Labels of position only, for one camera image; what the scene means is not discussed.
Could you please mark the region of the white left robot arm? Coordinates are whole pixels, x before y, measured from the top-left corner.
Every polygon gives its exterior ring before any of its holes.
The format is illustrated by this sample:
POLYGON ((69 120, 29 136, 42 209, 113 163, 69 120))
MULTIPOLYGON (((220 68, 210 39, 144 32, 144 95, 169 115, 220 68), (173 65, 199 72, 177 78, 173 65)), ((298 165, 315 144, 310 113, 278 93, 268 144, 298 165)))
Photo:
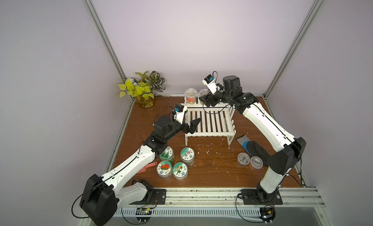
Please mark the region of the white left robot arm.
POLYGON ((189 124, 161 116, 154 123, 154 130, 144 143, 127 160, 111 171, 92 175, 86 182, 79 203, 80 208, 97 226, 105 225, 120 207, 142 200, 150 201, 153 187, 140 180, 130 187, 125 184, 142 168, 152 163, 168 147, 168 141, 180 131, 193 134, 201 119, 189 124))

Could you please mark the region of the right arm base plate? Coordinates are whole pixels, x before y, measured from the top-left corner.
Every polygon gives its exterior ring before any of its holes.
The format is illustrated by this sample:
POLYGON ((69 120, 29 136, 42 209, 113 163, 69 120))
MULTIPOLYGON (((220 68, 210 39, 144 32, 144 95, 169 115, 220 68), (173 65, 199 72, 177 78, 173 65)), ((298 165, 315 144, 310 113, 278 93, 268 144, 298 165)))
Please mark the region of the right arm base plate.
POLYGON ((272 194, 258 189, 241 189, 241 198, 245 205, 282 205, 283 200, 279 190, 272 194))

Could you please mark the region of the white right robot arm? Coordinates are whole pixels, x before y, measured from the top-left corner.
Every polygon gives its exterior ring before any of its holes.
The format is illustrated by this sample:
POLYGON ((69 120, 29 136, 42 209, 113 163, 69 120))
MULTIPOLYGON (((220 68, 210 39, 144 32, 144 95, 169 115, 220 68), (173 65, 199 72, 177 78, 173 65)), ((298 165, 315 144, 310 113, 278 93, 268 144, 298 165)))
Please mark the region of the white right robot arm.
POLYGON ((217 84, 210 74, 203 79, 210 93, 200 97, 203 105, 210 107, 222 102, 235 108, 250 120, 266 137, 275 150, 268 159, 268 169, 257 186, 257 195, 261 202, 269 202, 279 189, 286 174, 302 161, 306 141, 296 138, 279 125, 264 109, 259 100, 251 93, 244 93, 239 77, 235 75, 223 78, 223 84, 217 84))

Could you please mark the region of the clear container red seeds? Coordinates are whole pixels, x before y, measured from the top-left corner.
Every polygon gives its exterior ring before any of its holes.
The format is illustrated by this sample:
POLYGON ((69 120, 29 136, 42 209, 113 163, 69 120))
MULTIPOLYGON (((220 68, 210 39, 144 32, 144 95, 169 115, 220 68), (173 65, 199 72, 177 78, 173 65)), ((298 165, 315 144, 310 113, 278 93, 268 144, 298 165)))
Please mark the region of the clear container red seeds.
POLYGON ((185 103, 187 104, 194 104, 196 102, 196 98, 198 96, 198 92, 196 89, 189 88, 185 91, 185 103))

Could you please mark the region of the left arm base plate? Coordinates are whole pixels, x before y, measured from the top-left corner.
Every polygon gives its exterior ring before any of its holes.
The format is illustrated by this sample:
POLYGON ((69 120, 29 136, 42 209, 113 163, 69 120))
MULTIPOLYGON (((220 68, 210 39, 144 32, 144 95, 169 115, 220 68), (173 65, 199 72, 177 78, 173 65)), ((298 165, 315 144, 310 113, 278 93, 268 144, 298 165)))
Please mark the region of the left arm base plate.
POLYGON ((136 205, 164 205, 166 202, 166 189, 153 189, 151 192, 148 192, 144 199, 138 201, 134 204, 136 205))

